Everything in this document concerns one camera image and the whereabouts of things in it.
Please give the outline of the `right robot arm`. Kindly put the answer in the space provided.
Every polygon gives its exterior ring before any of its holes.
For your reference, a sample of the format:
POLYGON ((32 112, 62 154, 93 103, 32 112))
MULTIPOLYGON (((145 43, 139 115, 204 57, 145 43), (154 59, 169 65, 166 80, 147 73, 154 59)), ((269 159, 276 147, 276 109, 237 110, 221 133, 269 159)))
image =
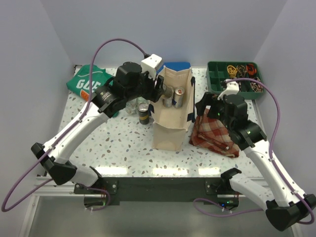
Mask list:
POLYGON ((206 92, 196 103, 197 114, 219 120, 230 139, 256 165, 268 188, 251 181, 237 168, 221 174, 220 189, 226 194, 239 192, 265 212, 269 222, 284 231, 312 213, 314 194, 307 194, 289 176, 273 152, 262 128, 248 118, 247 103, 242 96, 215 97, 206 92))

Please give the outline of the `black can silver tab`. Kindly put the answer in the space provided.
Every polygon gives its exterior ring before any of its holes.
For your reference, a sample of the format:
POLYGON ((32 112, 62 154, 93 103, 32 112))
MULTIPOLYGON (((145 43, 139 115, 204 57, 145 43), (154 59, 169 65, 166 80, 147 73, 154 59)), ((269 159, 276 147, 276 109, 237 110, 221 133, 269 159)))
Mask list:
POLYGON ((140 103, 138 105, 138 118, 139 118, 139 122, 142 125, 146 125, 149 123, 149 114, 148 114, 148 107, 149 104, 148 103, 140 103))

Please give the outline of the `beige canvas tote bag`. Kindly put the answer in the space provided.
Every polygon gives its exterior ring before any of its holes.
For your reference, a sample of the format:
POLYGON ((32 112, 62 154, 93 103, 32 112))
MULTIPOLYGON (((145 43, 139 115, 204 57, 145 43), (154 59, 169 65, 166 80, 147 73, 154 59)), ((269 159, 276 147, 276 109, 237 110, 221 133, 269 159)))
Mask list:
POLYGON ((175 71, 163 67, 159 75, 164 77, 165 85, 184 88, 184 99, 180 108, 165 107, 162 98, 150 103, 149 112, 154 120, 153 148, 180 151, 189 126, 195 122, 195 77, 191 68, 175 71))

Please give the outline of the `black can foil top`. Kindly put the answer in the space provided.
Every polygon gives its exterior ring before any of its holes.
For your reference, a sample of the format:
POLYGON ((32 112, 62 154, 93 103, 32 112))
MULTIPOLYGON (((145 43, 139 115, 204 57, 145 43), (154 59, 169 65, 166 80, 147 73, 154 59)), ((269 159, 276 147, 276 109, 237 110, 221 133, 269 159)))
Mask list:
POLYGON ((166 86, 163 89, 163 94, 162 94, 163 99, 173 98, 173 95, 174 95, 174 88, 173 87, 166 86))

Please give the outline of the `green cap soda bottle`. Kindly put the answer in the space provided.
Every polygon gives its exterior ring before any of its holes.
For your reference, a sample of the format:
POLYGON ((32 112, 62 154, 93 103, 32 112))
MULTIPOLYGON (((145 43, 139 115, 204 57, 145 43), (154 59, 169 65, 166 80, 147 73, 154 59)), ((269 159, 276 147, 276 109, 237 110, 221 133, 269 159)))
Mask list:
POLYGON ((138 97, 138 98, 136 99, 136 102, 137 102, 137 104, 140 104, 140 103, 147 103, 147 100, 144 99, 143 97, 138 97))

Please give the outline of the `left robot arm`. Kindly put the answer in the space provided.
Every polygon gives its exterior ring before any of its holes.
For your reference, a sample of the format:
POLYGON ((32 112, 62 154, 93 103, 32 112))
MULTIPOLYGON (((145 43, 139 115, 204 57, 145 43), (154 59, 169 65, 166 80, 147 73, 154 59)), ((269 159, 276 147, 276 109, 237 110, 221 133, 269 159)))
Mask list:
POLYGON ((83 184, 92 194, 101 191, 101 175, 95 168, 75 165, 69 161, 70 156, 97 127, 124 109, 128 101, 138 97, 158 101, 163 94, 163 77, 157 75, 161 66, 161 62, 146 60, 140 64, 123 63, 55 137, 44 144, 33 144, 31 151, 56 185, 74 182, 83 184))

